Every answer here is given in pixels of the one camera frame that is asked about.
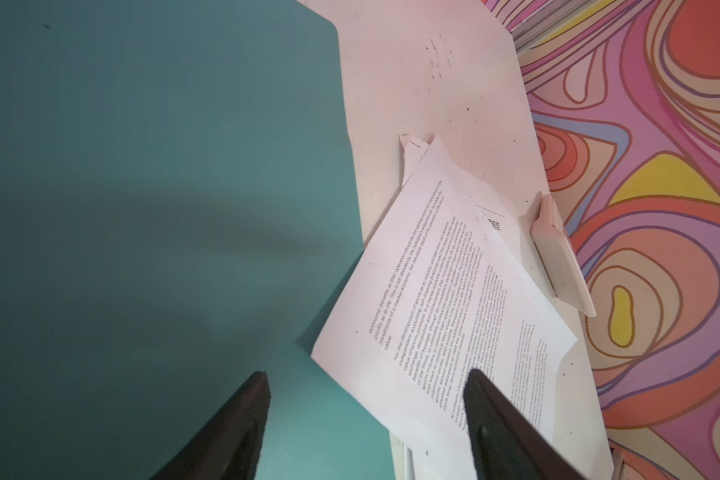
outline stack of paper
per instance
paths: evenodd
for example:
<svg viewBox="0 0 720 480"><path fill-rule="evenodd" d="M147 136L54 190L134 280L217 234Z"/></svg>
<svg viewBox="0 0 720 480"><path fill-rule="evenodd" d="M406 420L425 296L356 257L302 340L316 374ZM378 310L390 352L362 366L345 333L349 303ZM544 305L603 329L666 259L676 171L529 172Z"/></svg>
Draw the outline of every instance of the stack of paper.
<svg viewBox="0 0 720 480"><path fill-rule="evenodd" d="M440 138L421 147L312 358L443 478L475 478L469 371L550 442L557 369L576 337L479 211L464 186L479 180Z"/></svg>

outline white table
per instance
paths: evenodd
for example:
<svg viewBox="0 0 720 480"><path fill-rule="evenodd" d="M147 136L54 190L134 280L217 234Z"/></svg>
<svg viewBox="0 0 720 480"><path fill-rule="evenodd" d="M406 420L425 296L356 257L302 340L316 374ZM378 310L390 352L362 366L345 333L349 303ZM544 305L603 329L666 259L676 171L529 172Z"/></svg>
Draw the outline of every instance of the white table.
<svg viewBox="0 0 720 480"><path fill-rule="evenodd" d="M398 134L442 136L462 168L491 183L524 229L522 262L568 326L530 224L549 192L512 37L479 0L300 0L338 30L347 126L367 239L400 186ZM583 475L613 463L584 343L557 378L553 446Z"/></svg>

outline green desk pad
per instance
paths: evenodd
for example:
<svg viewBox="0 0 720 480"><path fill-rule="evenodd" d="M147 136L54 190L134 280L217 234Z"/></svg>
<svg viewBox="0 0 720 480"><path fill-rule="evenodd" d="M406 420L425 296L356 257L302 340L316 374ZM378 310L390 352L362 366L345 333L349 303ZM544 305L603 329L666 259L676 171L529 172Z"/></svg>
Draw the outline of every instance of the green desk pad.
<svg viewBox="0 0 720 480"><path fill-rule="evenodd" d="M392 478L308 357L361 252L325 19L0 2L0 479L146 479L254 370L259 479Z"/></svg>

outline white plastic object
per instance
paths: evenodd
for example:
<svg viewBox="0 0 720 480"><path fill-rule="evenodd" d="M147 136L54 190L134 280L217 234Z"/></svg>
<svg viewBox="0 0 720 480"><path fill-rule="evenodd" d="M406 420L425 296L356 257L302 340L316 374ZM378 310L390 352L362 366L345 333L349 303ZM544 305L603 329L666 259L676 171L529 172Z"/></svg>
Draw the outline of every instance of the white plastic object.
<svg viewBox="0 0 720 480"><path fill-rule="evenodd" d="M549 194L541 199L539 217L530 228L530 235L536 243L557 298L575 306L588 317L595 316L590 289L576 262L574 248L565 232L557 204Z"/></svg>

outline white desk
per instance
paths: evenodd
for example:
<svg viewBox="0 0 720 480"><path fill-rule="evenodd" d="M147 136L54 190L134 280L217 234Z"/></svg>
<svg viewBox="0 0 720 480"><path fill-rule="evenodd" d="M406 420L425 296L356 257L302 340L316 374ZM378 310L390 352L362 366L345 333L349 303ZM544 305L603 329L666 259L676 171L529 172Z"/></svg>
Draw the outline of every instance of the white desk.
<svg viewBox="0 0 720 480"><path fill-rule="evenodd" d="M512 37L479 0L300 0L338 30L347 125L365 239L399 188L398 134L440 134L462 168L490 182L520 218L522 261L554 294L530 224L549 192ZM579 314L552 300L581 339ZM583 475L613 464L582 342L557 378L554 447Z"/></svg>

